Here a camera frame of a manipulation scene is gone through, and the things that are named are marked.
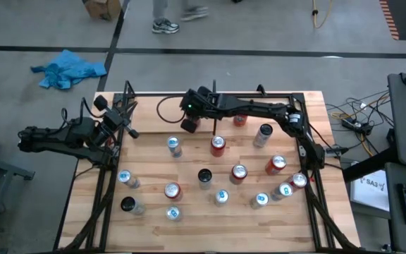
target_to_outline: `gray pants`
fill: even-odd
[[[153,0],[153,18],[154,22],[161,23],[164,20],[168,0]],[[189,1],[181,0],[183,11],[189,9]]]

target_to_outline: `person's leg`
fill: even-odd
[[[208,16],[208,7],[206,6],[190,6],[189,0],[181,0],[181,4],[183,10],[181,15],[182,21],[190,21]]]
[[[179,31],[178,24],[170,22],[165,18],[168,0],[153,0],[153,29],[154,33],[173,34]]]

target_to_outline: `white paper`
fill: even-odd
[[[350,185],[350,200],[389,212],[386,172],[378,170],[353,181]]]

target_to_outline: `wooden table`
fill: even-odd
[[[322,93],[303,93],[310,123],[328,143],[334,143]],[[97,93],[100,94],[111,104],[112,92]],[[118,170],[129,169],[140,179],[141,186],[131,190],[117,182],[106,251],[314,250],[303,190],[291,198],[271,202],[259,210],[253,210],[248,205],[256,193],[269,192],[289,175],[300,170],[295,139],[287,136],[270,119],[249,117],[246,126],[235,127],[232,119],[225,118],[217,124],[217,135],[226,138],[226,151],[224,156],[215,158],[209,152],[213,121],[202,119],[196,134],[186,133],[179,123],[165,123],[156,115],[156,104],[161,98],[137,98],[139,104],[133,114],[133,128],[140,133],[140,137],[137,140],[128,135],[124,137]],[[179,101],[180,98],[175,98],[163,103],[161,112],[166,119],[180,118],[182,112],[178,108]],[[286,99],[257,101],[289,103]],[[252,146],[252,140],[263,123],[272,124],[274,131],[267,146],[258,149]],[[170,135],[177,135],[183,141],[183,156],[178,159],[172,158],[166,146]],[[317,143],[321,142],[317,136],[314,139]],[[281,174],[267,176],[264,165],[275,154],[283,155],[288,165]],[[326,161],[337,164],[334,159],[327,158]],[[233,165],[238,163],[244,164],[249,173],[243,184],[234,186],[229,182],[228,175]],[[89,162],[81,161],[76,173],[89,167]],[[203,168],[213,173],[210,190],[199,189],[197,172]],[[95,169],[74,181],[59,247],[70,243],[89,218],[97,177],[98,170]],[[321,170],[321,177],[330,216],[349,240],[359,246],[341,171],[325,167]],[[164,186],[172,181],[178,182],[184,192],[183,199],[177,204],[183,213],[180,222],[168,220],[165,214],[171,201],[164,196]],[[230,193],[230,200],[225,207],[216,207],[213,205],[213,196],[221,188]],[[133,196],[146,205],[147,211],[143,216],[122,211],[120,202],[126,196]],[[319,215],[318,225],[322,242],[326,246],[323,222]],[[97,225],[94,244],[99,242],[100,228],[101,223]]]

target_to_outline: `concrete floor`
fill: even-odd
[[[199,1],[210,6],[211,16],[182,24],[171,36],[151,33],[151,2],[132,0],[118,47],[406,53],[406,42],[390,37],[378,0],[334,0],[332,15],[320,30],[312,29],[310,0]],[[177,20],[179,4],[170,2],[167,16]],[[318,3],[326,10],[326,1]],[[90,20],[78,0],[0,0],[0,45],[108,47],[114,28],[115,22]],[[43,75],[32,74],[29,67],[55,55],[0,52],[0,158],[37,172],[32,182],[16,179],[6,197],[0,248],[9,253],[52,249],[76,163],[51,152],[20,152],[16,133],[31,125],[58,126],[62,107],[76,116],[80,98],[91,101],[97,89],[97,79],[69,91],[38,87]],[[106,58],[79,55],[88,61]],[[327,103],[341,104],[347,97],[385,90],[386,76],[399,72],[406,72],[406,59],[116,54],[105,90],[120,91],[126,79],[136,91],[183,91],[217,79],[219,90],[252,90],[261,83],[267,90],[322,90]],[[390,115],[389,104],[381,110]],[[386,124],[377,126],[370,137],[379,150],[387,147],[387,130]],[[357,143],[351,133],[333,133],[340,145]],[[362,160],[367,155],[357,147],[345,157]],[[363,247],[378,250],[389,242],[386,220],[355,214],[355,221]]]

